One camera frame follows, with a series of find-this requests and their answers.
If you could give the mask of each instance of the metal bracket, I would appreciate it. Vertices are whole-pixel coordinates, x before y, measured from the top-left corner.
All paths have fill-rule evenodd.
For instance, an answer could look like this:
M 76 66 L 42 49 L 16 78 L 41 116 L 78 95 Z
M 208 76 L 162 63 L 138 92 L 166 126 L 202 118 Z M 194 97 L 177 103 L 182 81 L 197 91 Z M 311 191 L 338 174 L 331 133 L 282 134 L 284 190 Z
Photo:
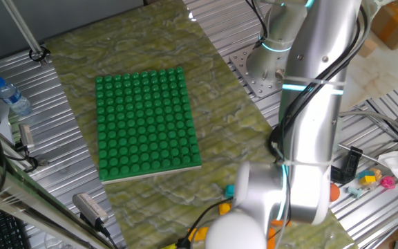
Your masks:
M 252 92 L 258 97 L 263 98 L 282 90 L 282 84 L 280 84 L 280 81 L 270 83 L 256 82 L 256 80 L 250 76 L 247 70 L 247 58 L 253 50 L 253 47 L 254 45 L 248 46 L 236 51 L 235 53 L 232 53 L 229 56 L 229 60 L 235 66 L 236 70 L 240 73 L 240 76 L 242 76 L 244 81 L 246 81 L 247 86 L 252 90 Z

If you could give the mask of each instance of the orange object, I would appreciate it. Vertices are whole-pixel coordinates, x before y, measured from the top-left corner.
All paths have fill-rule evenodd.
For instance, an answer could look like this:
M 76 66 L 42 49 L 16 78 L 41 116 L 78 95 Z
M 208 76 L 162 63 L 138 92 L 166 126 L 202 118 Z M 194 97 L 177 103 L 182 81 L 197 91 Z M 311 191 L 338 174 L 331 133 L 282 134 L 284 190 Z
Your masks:
M 193 232 L 191 232 L 190 237 L 188 237 L 188 240 L 193 239 L 194 232 L 196 231 L 197 228 L 193 229 Z M 196 233 L 196 236 L 194 237 L 194 241 L 203 241 L 205 240 L 205 235 L 207 235 L 208 232 L 208 227 L 205 228 L 200 228 L 199 231 Z
M 275 229 L 270 228 L 268 231 L 268 238 L 271 238 L 271 239 L 268 239 L 268 241 L 267 241 L 267 249 L 274 249 L 274 246 L 275 246 L 274 245 L 274 242 L 275 242 L 274 234 L 276 234 Z
M 280 220 L 280 221 L 278 221 L 278 220 L 273 220 L 273 221 L 271 222 L 271 225 L 272 225 L 272 226 L 275 226 L 275 227 L 281 227 L 281 226 L 283 225 L 283 221 L 282 221 L 282 220 Z
M 231 209 L 231 203 L 222 203 L 219 204 L 219 214 L 224 215 L 229 212 Z
M 398 1 L 380 8 L 372 20 L 371 30 L 389 48 L 398 48 Z
M 340 196 L 340 189 L 334 183 L 331 183 L 330 201 L 335 201 Z

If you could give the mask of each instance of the wire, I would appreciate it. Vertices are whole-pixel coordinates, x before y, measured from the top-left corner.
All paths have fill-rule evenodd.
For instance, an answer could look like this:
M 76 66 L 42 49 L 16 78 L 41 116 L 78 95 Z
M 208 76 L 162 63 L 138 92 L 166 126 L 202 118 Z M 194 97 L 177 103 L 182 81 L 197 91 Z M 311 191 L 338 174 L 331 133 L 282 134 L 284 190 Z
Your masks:
M 245 2 L 246 2 L 246 3 L 248 4 L 248 6 L 253 10 L 254 14 L 256 14 L 257 18 L 259 19 L 260 24 L 261 24 L 262 29 L 263 29 L 263 37 L 265 37 L 265 38 L 268 37 L 267 26 L 265 25 L 265 23 L 263 22 L 262 18 L 261 18 L 260 15 L 259 15 L 259 13 L 257 12 L 256 6 L 254 6 L 254 0 L 252 0 L 253 5 L 250 4 L 250 3 L 248 2 L 248 0 L 245 0 Z
M 264 24 L 266 24 L 266 20 L 265 20 L 265 15 L 263 15 L 261 8 L 259 7 L 259 2 L 257 0 L 252 0 L 252 5 L 254 7 L 256 7 L 256 11 L 257 13 L 259 13 L 260 17 L 262 17 L 262 21 Z
M 18 161 L 28 160 L 28 156 L 26 156 L 25 158 L 15 158 L 13 156 L 5 155 L 5 154 L 4 154 L 4 156 L 6 156 L 6 158 L 9 158 L 12 160 L 18 160 Z
M 113 244 L 113 246 L 115 247 L 115 249 L 119 249 L 119 248 L 117 248 L 117 246 L 116 246 L 114 240 L 111 238 L 111 236 L 109 235 L 109 236 L 107 236 L 107 237 L 108 237 L 108 240 L 110 240 L 110 242 Z
M 367 10 L 368 10 L 367 13 L 369 13 L 369 6 L 366 4 L 365 4 L 365 6 L 367 7 Z M 350 63 L 351 59 L 357 54 L 357 52 L 363 45 L 363 43 L 366 39 L 366 36 L 368 36 L 368 33 L 369 33 L 370 19 L 367 17 L 367 13 L 365 12 L 365 10 L 363 9 L 362 6 L 360 7 L 360 12 L 363 16 L 363 22 L 364 22 L 363 28 L 365 31 L 363 32 L 363 36 L 361 38 L 361 41 L 358 43 L 358 46 L 356 46 L 356 44 L 357 44 L 357 41 L 359 40 L 359 35 L 360 35 L 360 31 L 361 31 L 359 18 L 357 18 L 357 20 L 356 20 L 356 25 L 357 25 L 356 35 L 354 36 L 354 39 L 351 42 L 351 44 L 344 50 L 344 52 L 333 63 L 331 63 L 331 65 L 329 65 L 322 73 L 320 73 L 316 77 L 317 80 L 331 80 L 340 70 L 345 68 Z M 301 93 L 299 93 L 297 98 L 295 98 L 293 100 L 293 102 L 288 106 L 285 113 L 291 113 L 291 114 L 285 115 L 283 117 L 283 119 L 281 120 L 281 123 L 277 127 L 277 129 L 279 131 L 281 131 L 281 135 L 282 135 L 281 142 L 284 141 L 285 133 L 292 126 L 292 124 L 296 120 L 299 113 L 302 112 L 302 110 L 308 105 L 310 100 L 322 89 L 323 86 L 324 86 L 324 84 L 317 84 L 317 83 L 313 83 L 313 82 L 308 84 L 308 86 Z M 270 137 L 268 139 L 269 147 L 270 147 L 270 144 L 273 142 L 275 134 L 276 133 L 274 131 L 270 134 Z
M 219 204 L 222 203 L 226 203 L 228 201 L 231 201 L 233 199 L 233 197 L 230 197 L 228 199 L 225 199 L 223 201 L 219 201 L 217 203 L 214 203 L 213 205 L 209 206 L 204 212 L 202 212 L 202 214 L 199 216 L 199 218 L 193 223 L 193 225 L 191 226 L 190 230 L 188 231 L 187 235 L 184 237 L 184 239 L 182 240 L 182 244 L 185 244 L 188 240 L 188 238 L 190 237 L 190 234 L 193 232 L 194 228 L 196 228 L 196 226 L 199 224 L 199 221 L 204 217 L 204 215 L 206 215 L 206 213 L 208 211 L 210 211 L 212 208 L 219 206 Z
M 367 116 L 371 116 L 373 118 L 378 118 L 381 120 L 386 120 L 389 123 L 395 125 L 398 128 L 398 122 L 396 120 L 393 120 L 392 118 L 389 118 L 385 115 L 382 115 L 380 113 L 375 113 L 372 111 L 344 111 L 339 113 L 339 117 L 343 117 L 343 116 L 353 116 L 353 115 L 367 115 Z
M 374 107 L 374 105 L 371 104 L 371 102 L 369 100 L 366 100 L 366 102 L 370 105 L 370 107 L 377 113 L 379 113 L 379 111 Z M 388 125 L 390 127 L 390 129 L 396 134 L 398 135 L 398 131 L 386 120 L 384 120 L 384 122 L 386 123 L 386 125 Z

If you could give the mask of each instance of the metal table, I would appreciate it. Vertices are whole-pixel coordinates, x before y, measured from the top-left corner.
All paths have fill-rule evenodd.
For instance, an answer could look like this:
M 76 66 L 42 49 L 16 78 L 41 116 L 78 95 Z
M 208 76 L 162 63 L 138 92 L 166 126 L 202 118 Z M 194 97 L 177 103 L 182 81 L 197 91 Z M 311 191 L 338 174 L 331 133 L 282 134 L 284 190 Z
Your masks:
M 244 1 L 184 2 L 227 62 L 229 54 L 256 41 L 260 25 Z M 267 12 L 267 6 L 262 5 L 261 9 L 264 13 Z M 235 74 L 268 123 L 271 126 L 276 125 L 281 92 L 258 98 L 250 92 L 236 72 Z M 14 82 L 35 109 L 24 118 L 10 114 L 15 140 L 19 138 L 17 124 L 30 124 L 36 143 L 32 156 L 48 159 L 49 167 L 39 169 L 31 176 L 74 212 L 77 210 L 71 202 L 71 196 L 78 192 L 88 192 L 108 212 L 110 220 L 107 227 L 113 239 L 116 243 L 124 244 L 53 64 L 42 68 L 38 63 L 30 61 L 28 52 L 23 52 L 0 60 L 0 76 Z M 384 114 L 396 118 L 398 89 L 375 102 L 367 102 L 357 108 L 364 110 L 372 107 L 380 108 Z M 360 147 L 371 156 L 376 156 L 395 145 L 393 137 L 364 116 L 345 117 L 339 140 L 345 145 Z M 359 171 L 372 166 L 369 161 L 362 160 Z M 387 235 L 398 226 L 398 184 L 394 190 L 385 191 L 380 187 L 367 192 L 358 201 L 345 193 L 348 186 L 356 187 L 356 183 L 353 181 L 341 186 L 341 197 L 331 204 L 331 209 L 360 247 L 377 237 Z M 27 225 L 27 231 L 32 247 L 43 248 L 45 233 L 31 225 Z M 374 243 L 369 248 L 377 245 L 378 243 Z

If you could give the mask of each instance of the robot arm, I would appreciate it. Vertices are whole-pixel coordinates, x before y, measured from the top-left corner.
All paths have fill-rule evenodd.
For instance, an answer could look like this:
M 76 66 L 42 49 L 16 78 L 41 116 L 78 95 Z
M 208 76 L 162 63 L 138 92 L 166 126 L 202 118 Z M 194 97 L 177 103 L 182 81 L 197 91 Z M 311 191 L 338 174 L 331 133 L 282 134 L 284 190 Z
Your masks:
M 289 51 L 280 122 L 291 115 L 287 108 L 299 93 L 350 45 L 360 4 L 360 0 L 314 0 Z M 286 3 L 274 5 L 286 11 Z M 291 9 L 290 12 L 296 12 L 296 6 L 290 6 Z M 283 51 L 273 51 L 266 57 L 265 53 L 259 53 L 260 49 L 264 47 L 253 50 L 251 61 L 255 64 L 255 58 L 259 57 L 256 54 L 263 54 L 261 60 L 265 63 L 259 67 L 268 66 L 257 73 L 275 71 L 267 62 L 275 60 L 275 53 Z M 291 220 L 312 224 L 324 220 L 329 205 L 330 161 L 345 69 L 330 81 L 340 84 L 326 84 L 297 115 L 289 129 L 276 129 L 273 133 L 272 141 L 280 145 L 284 165 L 244 163 L 240 166 L 233 208 L 210 227 L 205 244 L 207 249 L 266 248 L 271 220 L 287 219 L 289 210 Z

